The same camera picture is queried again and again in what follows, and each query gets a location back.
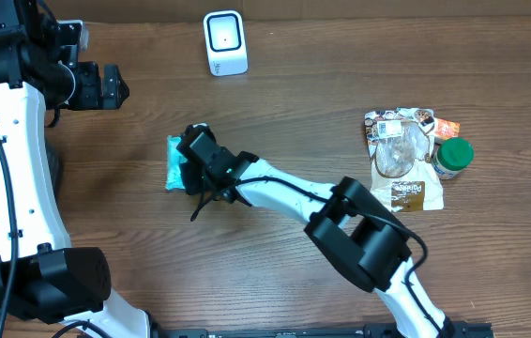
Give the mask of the teal long snack packet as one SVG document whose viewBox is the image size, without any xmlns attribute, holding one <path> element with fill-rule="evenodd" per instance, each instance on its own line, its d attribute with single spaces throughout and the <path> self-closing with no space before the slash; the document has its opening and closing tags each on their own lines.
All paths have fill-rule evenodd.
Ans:
<svg viewBox="0 0 531 338">
<path fill-rule="evenodd" d="M 177 150 L 181 142 L 180 136 L 167 136 L 167 165 L 166 165 L 166 183 L 167 191 L 184 190 L 185 186 L 182 180 L 180 165 L 185 163 L 186 158 Z"/>
</svg>

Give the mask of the brown white snack pouch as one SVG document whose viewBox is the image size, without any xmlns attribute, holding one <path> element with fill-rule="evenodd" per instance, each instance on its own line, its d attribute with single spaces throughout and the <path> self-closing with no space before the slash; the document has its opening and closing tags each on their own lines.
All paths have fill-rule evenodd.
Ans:
<svg viewBox="0 0 531 338">
<path fill-rule="evenodd" d="M 370 192 L 391 212 L 444 208 L 444 190 L 432 166 L 434 112 L 422 108 L 364 115 L 371 162 Z"/>
</svg>

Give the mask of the orange Kleenex tissue pack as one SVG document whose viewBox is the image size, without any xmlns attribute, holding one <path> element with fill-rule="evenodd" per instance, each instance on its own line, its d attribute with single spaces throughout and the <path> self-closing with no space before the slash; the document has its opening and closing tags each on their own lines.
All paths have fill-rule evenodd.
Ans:
<svg viewBox="0 0 531 338">
<path fill-rule="evenodd" d="M 446 140 L 459 136 L 461 124 L 436 118 L 434 122 L 434 140 L 437 144 L 443 144 Z"/>
</svg>

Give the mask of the green lid jar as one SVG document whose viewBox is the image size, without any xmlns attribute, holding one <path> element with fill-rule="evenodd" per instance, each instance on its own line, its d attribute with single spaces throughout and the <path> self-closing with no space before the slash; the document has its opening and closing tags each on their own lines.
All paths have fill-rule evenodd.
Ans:
<svg viewBox="0 0 531 338">
<path fill-rule="evenodd" d="M 461 137 L 447 139 L 432 156 L 432 166 L 440 179 L 452 179 L 474 158 L 471 144 Z"/>
</svg>

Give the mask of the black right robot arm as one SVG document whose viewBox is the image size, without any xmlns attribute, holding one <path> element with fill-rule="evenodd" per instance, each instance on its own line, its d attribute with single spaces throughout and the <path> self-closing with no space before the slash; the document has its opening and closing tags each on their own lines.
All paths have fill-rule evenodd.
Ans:
<svg viewBox="0 0 531 338">
<path fill-rule="evenodd" d="M 200 197 L 197 208 L 214 201 L 240 202 L 277 211 L 304 226 L 311 242 L 348 282 L 376 293 L 403 337 L 450 337 L 450 319 L 434 306 L 416 270 L 410 240 L 424 240 L 403 225 L 359 181 L 317 183 L 285 173 L 255 154 L 233 154 L 220 146 L 206 124 L 189 125 L 177 151 L 185 158 L 182 180 L 187 194 Z"/>
</svg>

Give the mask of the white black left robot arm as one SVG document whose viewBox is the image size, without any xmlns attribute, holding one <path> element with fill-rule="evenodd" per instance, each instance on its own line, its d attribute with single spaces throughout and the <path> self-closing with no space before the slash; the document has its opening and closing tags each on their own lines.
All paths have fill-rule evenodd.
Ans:
<svg viewBox="0 0 531 338">
<path fill-rule="evenodd" d="M 116 65 L 79 60 L 87 40 L 82 21 L 0 0 L 0 317 L 155 337 L 150 315 L 113 289 L 102 250 L 72 246 L 56 204 L 46 113 L 116 110 L 129 96 Z"/>
</svg>

